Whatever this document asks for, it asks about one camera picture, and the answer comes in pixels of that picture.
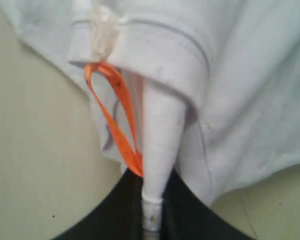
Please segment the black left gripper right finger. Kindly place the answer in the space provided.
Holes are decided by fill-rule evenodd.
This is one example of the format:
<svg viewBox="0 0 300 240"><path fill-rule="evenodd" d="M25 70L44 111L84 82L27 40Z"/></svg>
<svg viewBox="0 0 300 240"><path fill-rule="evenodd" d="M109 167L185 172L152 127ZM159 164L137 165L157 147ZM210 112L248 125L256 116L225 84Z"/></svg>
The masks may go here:
<svg viewBox="0 0 300 240"><path fill-rule="evenodd" d="M165 192L162 240L233 240L234 228L199 201L173 170Z"/></svg>

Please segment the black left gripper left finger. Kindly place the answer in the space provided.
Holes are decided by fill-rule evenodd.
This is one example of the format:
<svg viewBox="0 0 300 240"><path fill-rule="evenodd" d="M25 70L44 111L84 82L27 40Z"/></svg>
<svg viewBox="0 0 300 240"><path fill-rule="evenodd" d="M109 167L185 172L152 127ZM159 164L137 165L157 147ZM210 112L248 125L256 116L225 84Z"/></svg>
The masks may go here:
<svg viewBox="0 0 300 240"><path fill-rule="evenodd" d="M101 203L55 240L141 240L140 178L127 169Z"/></svg>

